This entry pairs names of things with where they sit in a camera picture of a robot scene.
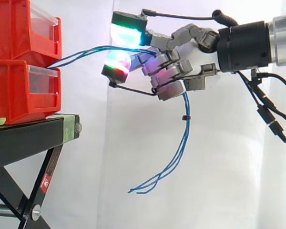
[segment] red storage bin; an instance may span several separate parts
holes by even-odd
[[[61,74],[27,65],[0,61],[0,125],[45,119],[61,109]]]
[[[30,0],[0,0],[0,60],[46,67],[59,59],[61,20]]]

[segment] metal bolt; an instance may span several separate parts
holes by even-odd
[[[82,125],[80,123],[77,123],[75,125],[75,132],[79,134],[81,131],[82,131]]]
[[[37,221],[41,216],[41,207],[40,205],[35,205],[32,210],[32,220]]]

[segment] glowing fingertip sensor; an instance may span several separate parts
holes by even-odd
[[[105,61],[102,75],[109,78],[111,82],[116,84],[126,82],[131,67],[131,58],[125,51],[111,51]]]
[[[145,45],[147,19],[124,12],[113,12],[110,34],[112,40],[131,49]]]

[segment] led light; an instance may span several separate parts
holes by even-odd
[[[141,43],[142,33],[136,29],[130,29],[120,25],[111,24],[110,32],[112,40],[119,46],[135,49]]]
[[[111,51],[105,61],[102,74],[107,76],[111,82],[124,83],[127,79],[131,58],[125,51]]]
[[[111,51],[105,61],[105,65],[108,67],[119,69],[125,74],[129,73],[132,60],[125,51]]]

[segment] white backdrop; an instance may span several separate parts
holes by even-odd
[[[266,0],[33,2],[61,17],[64,56],[110,44],[113,10],[207,16],[221,9],[247,23],[270,21],[282,5]],[[187,23],[151,18],[148,27],[170,34]],[[197,24],[220,28],[213,22]],[[217,86],[189,93],[191,132],[179,167],[148,195],[127,194],[174,155],[184,131],[184,104],[181,98],[160,102],[118,89],[107,92],[107,79],[100,75],[105,56],[62,68],[62,111],[80,114],[83,132],[64,146],[45,199],[42,214],[51,228],[286,229],[286,146],[265,131],[236,75],[223,74]],[[275,72],[286,76],[286,69]],[[150,89],[140,71],[126,85]],[[285,88],[276,81],[265,88],[286,111]],[[8,167],[27,194],[43,157]],[[10,228],[17,228],[16,220],[0,219],[0,229]]]

